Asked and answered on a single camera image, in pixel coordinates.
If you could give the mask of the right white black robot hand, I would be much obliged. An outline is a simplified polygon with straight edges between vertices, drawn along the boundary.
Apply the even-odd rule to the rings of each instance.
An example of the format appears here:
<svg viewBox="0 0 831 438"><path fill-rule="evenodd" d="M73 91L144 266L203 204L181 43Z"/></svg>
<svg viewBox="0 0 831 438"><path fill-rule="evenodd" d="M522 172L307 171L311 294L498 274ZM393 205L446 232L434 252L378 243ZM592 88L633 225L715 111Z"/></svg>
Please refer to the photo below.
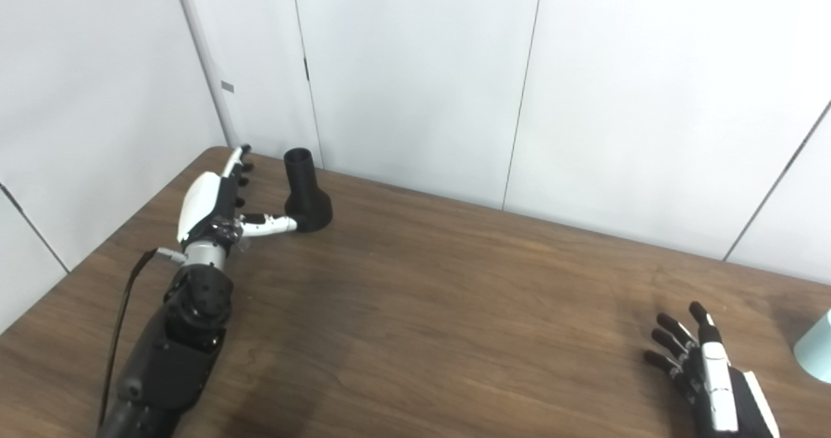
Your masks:
<svg viewBox="0 0 831 438"><path fill-rule="evenodd" d="M781 431L756 373L731 364L721 332L700 304L689 303L698 324L693 335L667 313L657 313L652 339L667 354L645 350L643 359L662 371L689 404L698 437L780 437Z"/></svg>

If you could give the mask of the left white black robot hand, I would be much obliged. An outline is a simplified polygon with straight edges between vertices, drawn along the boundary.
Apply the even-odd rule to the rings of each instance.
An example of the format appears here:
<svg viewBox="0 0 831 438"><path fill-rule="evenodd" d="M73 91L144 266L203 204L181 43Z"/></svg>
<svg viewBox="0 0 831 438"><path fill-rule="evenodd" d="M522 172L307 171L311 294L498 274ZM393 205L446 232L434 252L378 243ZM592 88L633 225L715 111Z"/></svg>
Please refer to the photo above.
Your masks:
<svg viewBox="0 0 831 438"><path fill-rule="evenodd" d="M244 173L253 170L252 164L244 162L250 151L251 145L244 143L232 151L221 174L206 171L193 181L179 213L176 237L183 250L206 241L229 252L246 239L299 230L299 222L290 216L237 214L245 204L238 196L247 184Z"/></svg>

